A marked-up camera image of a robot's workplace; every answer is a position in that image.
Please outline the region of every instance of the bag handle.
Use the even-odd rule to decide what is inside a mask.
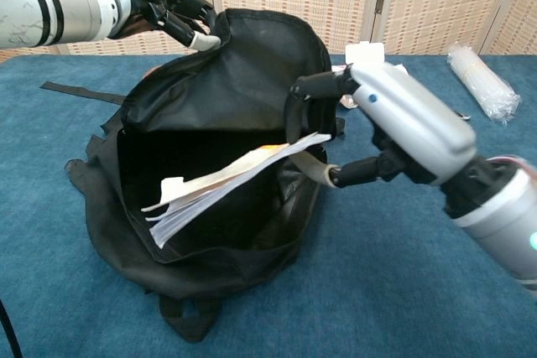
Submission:
[[[197,316],[183,316],[183,309],[178,299],[160,295],[160,315],[183,339],[190,343],[202,341],[209,329],[214,325],[222,309],[220,299],[204,299],[194,301]]]

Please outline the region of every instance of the white plastic item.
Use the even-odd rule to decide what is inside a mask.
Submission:
[[[345,63],[382,64],[384,63],[384,44],[382,42],[361,41],[345,47]]]
[[[454,44],[449,48],[447,60],[488,117],[503,124],[514,117],[520,96],[472,48]]]

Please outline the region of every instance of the fabric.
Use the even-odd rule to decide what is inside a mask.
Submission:
[[[163,178],[188,181],[264,144],[284,143],[289,88],[302,75],[331,70],[324,44],[294,16],[228,9],[210,28],[222,40],[218,49],[176,58],[144,78],[115,114],[122,121],[107,125],[102,145],[91,139],[87,162],[66,165],[86,197],[86,224],[97,253],[125,278],[164,301],[174,299],[177,306],[161,299],[161,313],[192,342],[205,336],[220,311],[207,299],[268,281],[296,260],[320,186],[285,158],[212,205],[162,248],[141,209],[160,199]],[[81,87],[51,87],[89,96]],[[324,124],[307,127],[307,133],[336,130],[337,102],[311,103],[311,121]],[[326,161],[321,146],[310,151]],[[180,317],[186,299],[205,307],[200,317]]]
[[[296,264],[226,300],[200,344],[179,339],[158,296],[96,254],[83,196],[64,172],[117,106],[39,89],[49,80],[126,94],[170,59],[39,55],[0,65],[0,298],[24,356],[537,356],[535,301],[453,226],[437,189],[403,176],[324,189]],[[537,57],[484,57],[522,96],[506,127],[484,116],[444,56],[387,59],[472,116],[481,154],[537,163]],[[375,154],[368,120],[339,113],[346,135],[329,145],[330,162]],[[10,356],[2,334],[0,356]]]

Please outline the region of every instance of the black backpack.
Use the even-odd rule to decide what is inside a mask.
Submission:
[[[219,49],[161,66],[124,100],[109,95],[107,101],[122,105],[102,126],[106,139],[92,137],[87,161],[66,166],[86,197],[87,229],[99,255],[158,293],[162,316],[188,341],[203,339],[222,298],[269,280],[296,259],[319,185],[285,158],[202,213],[163,249],[140,209],[159,200],[163,178],[193,179],[258,146],[285,143],[289,88],[302,75],[331,69],[324,44],[296,17],[229,9],[210,29],[222,40]],[[337,101],[310,101],[304,134],[336,134]],[[326,160],[322,146],[308,151]],[[197,316],[182,316],[186,300]]]

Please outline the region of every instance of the blue carpet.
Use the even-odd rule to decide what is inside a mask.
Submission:
[[[325,189],[298,262],[224,303],[190,345],[93,250],[84,199],[64,173],[117,106],[39,89],[46,80],[127,93],[170,56],[24,56],[0,65],[0,298],[26,357],[536,357],[537,306],[442,212],[437,189],[393,182]],[[522,95],[490,122],[443,56],[389,57],[472,116],[484,156],[537,163],[537,57],[485,61]],[[336,63],[342,59],[335,58]],[[340,111],[338,163],[373,155],[371,127]],[[0,333],[0,357],[9,357]]]

